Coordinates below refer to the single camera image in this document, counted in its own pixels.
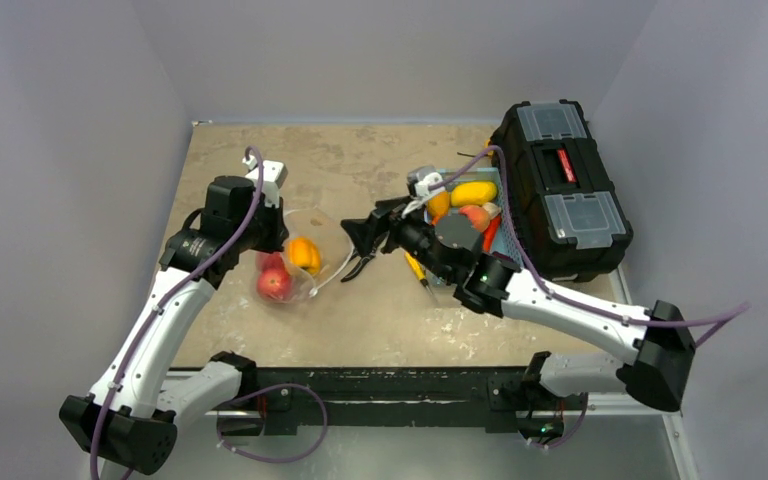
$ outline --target toolbox lid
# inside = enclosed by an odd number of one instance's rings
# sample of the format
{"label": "toolbox lid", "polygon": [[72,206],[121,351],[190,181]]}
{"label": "toolbox lid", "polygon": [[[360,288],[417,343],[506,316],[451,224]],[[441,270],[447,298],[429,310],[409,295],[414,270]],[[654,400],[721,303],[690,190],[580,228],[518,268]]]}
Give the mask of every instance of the toolbox lid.
{"label": "toolbox lid", "polygon": [[546,208],[555,235],[575,238],[576,250],[608,248],[614,243],[612,235],[626,233],[609,192],[548,195]]}
{"label": "toolbox lid", "polygon": [[574,105],[537,103],[519,107],[517,114],[526,141],[587,138],[587,130]]}

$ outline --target blue container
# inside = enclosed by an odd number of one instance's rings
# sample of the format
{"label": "blue container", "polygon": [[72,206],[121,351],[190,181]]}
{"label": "blue container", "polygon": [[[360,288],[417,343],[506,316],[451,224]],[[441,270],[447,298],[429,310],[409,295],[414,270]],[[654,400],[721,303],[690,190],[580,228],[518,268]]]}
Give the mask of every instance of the blue container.
{"label": "blue container", "polygon": [[[443,178],[446,178],[450,175],[452,175],[455,171],[454,170],[438,170],[440,172],[440,175],[443,175]],[[508,196],[505,195],[505,192],[502,191],[502,177],[499,176],[499,170],[493,167],[485,167],[485,168],[476,168],[474,170],[470,170],[460,177],[458,177],[457,180],[449,184],[446,188],[451,192],[455,186],[461,184],[461,183],[467,183],[467,182],[493,182],[496,184],[496,189],[499,191],[499,194],[496,196],[496,198],[493,200],[494,203],[499,205],[499,207],[502,208],[502,210],[506,210],[508,208]],[[456,208],[452,208],[449,210],[449,215],[459,215],[458,210]],[[425,212],[425,219],[429,220],[428,212]],[[523,266],[522,258],[519,254],[519,250],[516,248],[516,242],[517,239],[514,237],[511,237],[510,233],[508,232],[508,228],[506,226],[505,217],[502,217],[502,225],[499,225],[499,231],[496,233],[496,236],[493,238],[493,246],[490,247],[491,252],[498,252],[502,255],[505,255],[507,257],[512,258],[516,263],[519,264],[520,267]],[[445,283],[440,280],[439,278],[435,277],[431,273],[428,274],[428,281],[432,285],[445,285]]]}

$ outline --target black toolbox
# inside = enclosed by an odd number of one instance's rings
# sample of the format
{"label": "black toolbox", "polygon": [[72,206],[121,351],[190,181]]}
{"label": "black toolbox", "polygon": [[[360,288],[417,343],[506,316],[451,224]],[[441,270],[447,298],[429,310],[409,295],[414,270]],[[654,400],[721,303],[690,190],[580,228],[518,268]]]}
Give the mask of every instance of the black toolbox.
{"label": "black toolbox", "polygon": [[586,282],[620,264],[633,232],[578,102],[514,105],[490,143],[505,153],[514,227],[540,275]]}

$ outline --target floor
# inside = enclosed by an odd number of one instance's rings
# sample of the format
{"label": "floor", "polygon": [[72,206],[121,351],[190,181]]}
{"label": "floor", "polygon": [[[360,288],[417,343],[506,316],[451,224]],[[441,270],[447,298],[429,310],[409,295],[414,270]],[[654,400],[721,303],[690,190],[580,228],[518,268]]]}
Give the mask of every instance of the floor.
{"label": "floor", "polygon": [[[335,220],[365,218],[378,199],[406,194],[405,174],[422,165],[458,167],[492,125],[196,126],[166,229],[175,233],[203,205],[218,175],[242,174],[245,147],[285,162],[287,209],[318,207]],[[254,255],[244,254],[193,323],[175,366],[201,366],[232,350],[262,366],[523,365],[534,352],[591,352],[577,339],[520,320],[476,315],[438,291],[435,308],[401,254],[383,255],[354,281],[326,285],[293,306],[262,303]],[[574,288],[613,300],[600,277]]]}

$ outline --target screwdriver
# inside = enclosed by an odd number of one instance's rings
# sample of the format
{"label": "screwdriver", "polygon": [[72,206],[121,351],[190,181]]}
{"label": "screwdriver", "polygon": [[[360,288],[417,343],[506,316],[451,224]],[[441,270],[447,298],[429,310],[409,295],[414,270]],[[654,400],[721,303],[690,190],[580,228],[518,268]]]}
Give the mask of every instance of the screwdriver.
{"label": "screwdriver", "polygon": [[434,303],[439,305],[440,303],[437,301],[437,297],[434,295],[434,290],[431,290],[431,285],[428,284],[428,279],[425,278],[425,272],[422,271],[422,266],[420,266],[419,262],[417,262],[416,259],[413,258],[408,252],[405,252],[405,260],[408,261],[408,266],[411,267],[411,270],[413,270],[413,274],[416,275],[416,279],[419,280],[419,283],[425,287],[426,290],[428,290],[428,293],[431,295],[431,299],[434,300]]}

